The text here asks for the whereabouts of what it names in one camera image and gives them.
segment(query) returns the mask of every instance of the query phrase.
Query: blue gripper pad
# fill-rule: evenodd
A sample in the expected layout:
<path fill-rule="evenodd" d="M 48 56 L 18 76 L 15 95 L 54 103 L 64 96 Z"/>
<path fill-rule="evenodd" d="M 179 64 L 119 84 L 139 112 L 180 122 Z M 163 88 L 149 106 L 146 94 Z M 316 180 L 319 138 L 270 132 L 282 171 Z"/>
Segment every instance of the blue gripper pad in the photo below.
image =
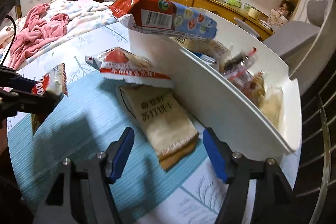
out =
<path fill-rule="evenodd" d="M 217 177 L 225 184 L 230 183 L 235 167 L 231 163 L 232 151 L 229 146 L 221 142 L 211 128 L 203 131 L 203 144 Z"/>
<path fill-rule="evenodd" d="M 113 159 L 112 173 L 110 176 L 113 183 L 115 183 L 116 180 L 121 177 L 129 154 L 131 153 L 132 147 L 134 145 L 134 130 L 132 128 L 127 129 L 129 129 L 127 135 Z"/>

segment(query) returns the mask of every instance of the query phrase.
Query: black cable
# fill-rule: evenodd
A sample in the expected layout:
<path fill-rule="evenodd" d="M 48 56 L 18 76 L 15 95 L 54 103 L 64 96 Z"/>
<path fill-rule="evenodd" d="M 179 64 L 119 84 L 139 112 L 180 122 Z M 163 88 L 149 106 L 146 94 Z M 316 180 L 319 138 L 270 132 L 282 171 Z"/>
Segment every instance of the black cable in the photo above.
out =
<path fill-rule="evenodd" d="M 8 18 L 13 23 L 13 26 L 14 26 L 14 35 L 13 35 L 12 42 L 10 43 L 10 45 L 8 47 L 8 50 L 7 50 L 6 54 L 5 54 L 5 57 L 2 59 L 1 65 L 3 65 L 3 63 L 5 62 L 7 54 L 9 53 L 9 50 L 11 49 L 11 47 L 13 45 L 13 42 L 14 42 L 14 39 L 15 39 L 15 36 L 16 36 L 16 25 L 15 25 L 14 19 L 10 15 L 7 15 L 6 18 Z"/>

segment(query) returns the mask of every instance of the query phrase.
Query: barcode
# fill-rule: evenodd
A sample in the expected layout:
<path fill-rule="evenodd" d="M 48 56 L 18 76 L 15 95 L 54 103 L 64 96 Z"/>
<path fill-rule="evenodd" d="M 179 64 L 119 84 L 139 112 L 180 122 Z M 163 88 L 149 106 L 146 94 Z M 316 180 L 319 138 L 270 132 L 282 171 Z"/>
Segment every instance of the barcode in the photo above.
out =
<path fill-rule="evenodd" d="M 141 21 L 142 26 L 145 27 L 159 27 L 171 30 L 172 15 L 141 10 Z"/>

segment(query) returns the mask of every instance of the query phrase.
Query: metal bolt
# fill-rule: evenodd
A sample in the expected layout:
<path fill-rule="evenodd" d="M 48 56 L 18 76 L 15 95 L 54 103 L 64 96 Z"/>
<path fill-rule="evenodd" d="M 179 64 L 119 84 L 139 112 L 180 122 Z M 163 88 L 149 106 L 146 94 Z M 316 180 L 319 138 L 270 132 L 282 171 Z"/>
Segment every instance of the metal bolt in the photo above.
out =
<path fill-rule="evenodd" d="M 98 152 L 97 153 L 97 158 L 103 159 L 106 157 L 106 153 L 104 151 Z"/>
<path fill-rule="evenodd" d="M 71 163 L 71 160 L 69 158 L 65 158 L 63 161 L 62 161 L 63 165 L 69 165 Z"/>
<path fill-rule="evenodd" d="M 235 159 L 240 159 L 242 157 L 242 154 L 240 152 L 233 152 L 232 157 Z"/>
<path fill-rule="evenodd" d="M 276 164 L 277 162 L 275 161 L 275 159 L 268 158 L 268 159 L 267 159 L 267 163 L 268 163 L 269 165 L 274 165 L 274 164 Z"/>

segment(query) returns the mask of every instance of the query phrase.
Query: green logo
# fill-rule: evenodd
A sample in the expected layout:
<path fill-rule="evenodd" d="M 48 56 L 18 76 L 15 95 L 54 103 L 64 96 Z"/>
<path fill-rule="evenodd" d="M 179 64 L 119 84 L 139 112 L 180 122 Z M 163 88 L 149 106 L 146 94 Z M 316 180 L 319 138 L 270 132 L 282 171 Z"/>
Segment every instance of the green logo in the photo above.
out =
<path fill-rule="evenodd" d="M 161 11 L 165 12 L 169 8 L 169 3 L 165 0 L 159 0 L 159 8 Z"/>

